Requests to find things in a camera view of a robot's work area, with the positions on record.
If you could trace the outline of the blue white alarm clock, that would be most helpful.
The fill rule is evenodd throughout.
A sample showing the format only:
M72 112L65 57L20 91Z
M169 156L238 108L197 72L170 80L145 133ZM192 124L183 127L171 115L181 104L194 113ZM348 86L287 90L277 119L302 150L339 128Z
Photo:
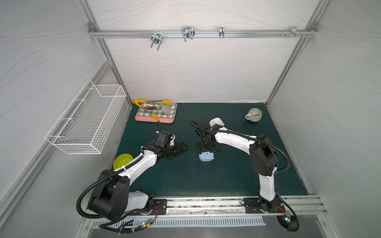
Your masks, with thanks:
M202 152L201 154L198 155L198 157L202 162L211 162L212 160L214 160L214 153Z

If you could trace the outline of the white alarm clock back up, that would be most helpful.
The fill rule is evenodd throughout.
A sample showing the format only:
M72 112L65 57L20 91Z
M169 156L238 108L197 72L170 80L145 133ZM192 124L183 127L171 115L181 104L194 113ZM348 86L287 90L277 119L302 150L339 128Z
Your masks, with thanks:
M220 118L214 118L214 119L209 121L209 126L212 127L214 125L218 125L218 126L224 127L225 124L222 121L222 119L220 119Z

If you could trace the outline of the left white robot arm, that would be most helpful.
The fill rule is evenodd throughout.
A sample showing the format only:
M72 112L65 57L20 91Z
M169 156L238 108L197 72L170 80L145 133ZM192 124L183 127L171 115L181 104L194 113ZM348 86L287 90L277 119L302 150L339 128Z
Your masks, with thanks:
M174 142L164 147L147 145L141 153L127 165L114 171L104 170L97 182L85 193L92 190L87 209L92 219L106 218L117 221L126 212L136 211L150 214L153 209L153 195L144 191L130 191L133 182L160 159L173 160L188 151L184 142Z

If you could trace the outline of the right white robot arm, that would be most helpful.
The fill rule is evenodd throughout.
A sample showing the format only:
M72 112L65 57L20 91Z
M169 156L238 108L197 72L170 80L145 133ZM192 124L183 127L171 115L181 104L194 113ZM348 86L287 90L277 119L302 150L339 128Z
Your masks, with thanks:
M229 130L197 132L197 135L202 139L202 142L197 144L198 157L202 162L214 160L214 153L221 151L221 144L247 153L252 160L254 170L259 175L260 199L267 202L275 200L275 173L279 161L275 148L265 144L258 136L248 136Z

